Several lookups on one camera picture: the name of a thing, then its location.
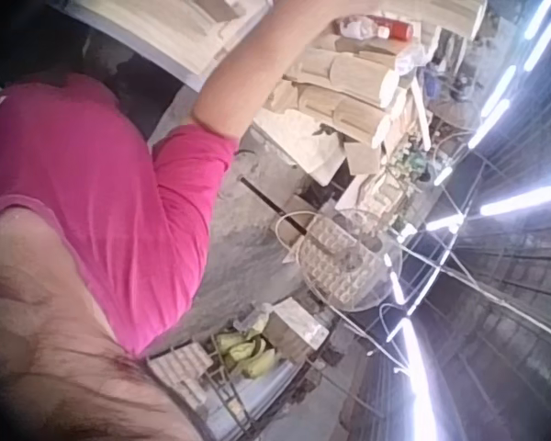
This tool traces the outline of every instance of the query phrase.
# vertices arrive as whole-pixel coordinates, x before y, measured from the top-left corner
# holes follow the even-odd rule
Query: pink sleeve
[[[156,146],[157,185],[176,251],[198,283],[207,261],[212,208],[238,145],[191,124]]]

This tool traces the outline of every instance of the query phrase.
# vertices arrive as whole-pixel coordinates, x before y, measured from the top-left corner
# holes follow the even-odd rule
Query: pink shirt
[[[58,231],[118,342],[138,355],[190,308],[238,142],[184,126],[152,160],[116,104],[81,75],[1,93],[0,212],[22,206]]]

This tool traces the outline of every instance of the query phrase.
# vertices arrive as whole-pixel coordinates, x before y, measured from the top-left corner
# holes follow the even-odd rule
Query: fluorescent light
[[[541,58],[541,55],[545,52],[549,41],[551,41],[551,22],[545,28],[543,34],[541,34],[541,37],[534,45],[533,51],[531,52],[531,55],[529,55],[529,58],[526,59],[526,62],[524,63],[524,70],[526,72],[531,72],[536,66],[537,62]]]
[[[439,268],[435,268],[433,270],[433,273],[431,274],[429,279],[426,281],[426,284],[422,288],[422,291],[419,294],[419,297],[417,297],[416,300],[414,301],[414,303],[412,304],[412,306],[410,306],[410,308],[406,312],[406,315],[408,315],[410,317],[416,311],[416,308],[422,303],[422,299],[424,299],[424,297],[428,294],[428,292],[433,287],[434,282],[439,277],[440,272],[441,272],[441,270]]]
[[[402,229],[402,232],[400,233],[400,235],[408,237],[408,236],[412,236],[413,234],[416,234],[417,232],[418,230],[414,225],[412,225],[411,223],[407,223]]]
[[[532,40],[533,37],[536,35],[536,32],[541,27],[541,23],[543,23],[543,19],[545,18],[545,15],[549,10],[549,7],[551,7],[551,0],[543,0],[543,3],[539,5],[536,12],[534,13],[533,18],[531,18],[531,22],[529,23],[529,26],[526,28],[526,31],[524,32],[524,38],[526,40]]]
[[[402,287],[400,286],[400,282],[398,280],[398,274],[396,274],[396,271],[392,271],[389,273],[389,279],[392,281],[392,288],[394,289],[394,299],[396,300],[396,303],[398,305],[404,304],[404,292],[402,291]]]
[[[478,131],[473,136],[471,140],[467,143],[467,146],[470,149],[475,149],[478,147],[478,144],[481,142],[481,140],[484,139],[484,137],[488,134],[488,132],[496,125],[498,120],[504,115],[504,112],[508,110],[508,107],[511,106],[511,102],[508,99],[502,99],[500,103],[494,108],[494,111],[489,114],[489,117],[483,122],[481,126],[479,126]]]
[[[398,322],[398,325],[394,328],[394,330],[388,334],[388,337],[386,338],[386,343],[389,343],[394,339],[396,334],[400,332],[400,329],[402,329],[402,326],[404,326],[404,321],[406,320],[408,319],[402,319]]]
[[[399,236],[396,238],[396,240],[398,241],[398,243],[404,243],[407,237],[410,237],[417,232],[418,230],[416,229],[416,227],[414,227],[414,225],[412,225],[411,223],[407,223],[400,232]]]
[[[437,176],[437,178],[434,180],[434,186],[438,187],[440,186],[447,177],[449,177],[453,173],[452,167],[446,167],[443,169],[443,171]]]
[[[516,74],[516,66],[510,66],[508,69],[506,69],[506,72],[496,85],[494,92],[492,92],[492,95],[488,98],[488,101],[486,101],[486,104],[481,109],[482,118],[487,117],[496,107],[496,105],[500,101],[500,98],[502,98],[502,95],[504,95],[504,92],[506,92],[506,89],[511,83],[512,78],[514,78],[514,74]]]
[[[421,348],[414,332],[412,322],[402,319],[402,331],[406,354],[409,360],[410,388],[415,395],[414,439],[416,441],[435,441],[437,439],[436,422],[429,392],[429,381],[422,361]]]
[[[551,187],[541,187],[512,198],[484,205],[479,212],[482,216],[495,216],[517,209],[528,209],[551,201]]]
[[[442,218],[439,220],[433,220],[426,224],[427,232],[434,232],[435,230],[440,230],[444,227],[451,227],[452,225],[461,225],[464,221],[463,214],[455,214],[447,218]]]

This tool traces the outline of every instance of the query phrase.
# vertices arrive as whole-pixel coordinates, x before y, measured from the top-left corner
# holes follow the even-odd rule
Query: person
[[[101,84],[0,93],[0,408],[37,439],[203,439],[139,363],[190,308],[220,181],[286,68],[373,0],[279,0],[152,159]]]

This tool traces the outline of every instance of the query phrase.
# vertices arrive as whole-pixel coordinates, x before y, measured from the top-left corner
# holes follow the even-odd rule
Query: cable
[[[291,212],[285,214],[284,216],[282,216],[281,218],[279,218],[277,220],[277,222],[275,223],[275,227],[274,227],[275,237],[277,238],[277,241],[280,242],[281,245],[284,248],[286,248],[290,253],[293,253],[293,250],[292,250],[292,248],[287,246],[287,244],[284,243],[284,241],[282,240],[282,237],[279,235],[279,227],[282,224],[282,222],[285,221],[287,218],[289,218],[290,216],[296,216],[297,214],[309,214],[309,215],[312,215],[312,216],[319,216],[319,213],[315,213],[314,211],[307,211],[305,209],[302,209],[302,210],[299,210],[299,211],[291,211]]]
[[[298,265],[300,267],[301,264],[300,262],[298,261],[298,252],[294,252],[294,250],[292,250],[289,246],[287,246],[287,244],[284,243],[284,241],[282,240],[282,238],[280,237],[279,235],[279,227],[281,225],[281,223],[289,218],[290,216],[295,216],[297,214],[306,214],[306,215],[312,215],[312,216],[319,216],[319,213],[315,213],[313,211],[307,211],[307,210],[299,210],[299,211],[291,211],[287,214],[285,214],[284,216],[282,216],[280,219],[277,220],[277,222],[275,223],[275,227],[274,227],[274,232],[275,232],[275,237],[277,238],[277,240],[282,244],[282,246],[284,246],[290,253],[294,253],[294,258],[296,260],[296,262],[298,263]],[[331,303],[326,299],[326,297],[324,295],[322,295],[322,293],[320,293],[320,290],[318,288],[316,288],[312,282],[310,282],[310,280],[307,278],[307,277],[304,277],[304,280],[306,282],[306,284],[309,286],[309,289],[315,293],[317,295],[317,297],[320,298],[320,300],[322,300],[329,308],[331,308],[331,310],[337,314],[339,317],[341,317],[341,319],[343,319],[354,331],[356,334],[358,335],[361,335],[362,337],[364,337],[365,339],[369,340],[382,354],[384,354],[385,356],[387,356],[391,361],[393,361],[396,365],[398,365],[400,368],[403,368],[405,370],[408,370],[406,368],[405,365],[403,365],[402,363],[400,363],[393,355],[391,355],[386,349],[384,349],[384,347],[378,343],[371,335],[369,335],[368,333],[366,333],[363,329],[361,329],[356,323],[354,323],[349,317],[347,317],[345,314],[343,314],[341,311],[339,311],[337,308],[335,308],[334,306],[331,305]]]
[[[370,334],[366,333],[363,329],[361,329],[356,323],[354,323],[349,317],[347,317],[345,314],[340,312],[337,308],[332,306],[329,301],[320,293],[319,289],[316,288],[309,280],[305,278],[305,281],[307,285],[309,286],[310,290],[314,292],[320,300],[322,300],[324,303],[327,304],[331,310],[337,314],[339,317],[341,317],[354,331],[356,334],[362,336],[366,340],[369,340],[382,354],[387,356],[391,361],[393,361],[396,365],[398,365],[399,368],[403,368],[404,370],[408,370],[406,366],[404,366],[401,362],[399,362],[393,355],[391,355],[384,347],[374,339]]]
[[[439,141],[439,143],[434,147],[434,151],[433,151],[433,166],[434,164],[436,163],[437,161],[437,153],[439,152],[439,150],[441,149],[441,146],[446,142],[446,141],[449,141],[453,138],[456,138],[457,136],[463,136],[463,135],[470,135],[474,133],[473,130],[463,130],[463,131],[458,131],[456,133],[451,133],[450,135],[448,136],[445,136],[442,140]]]

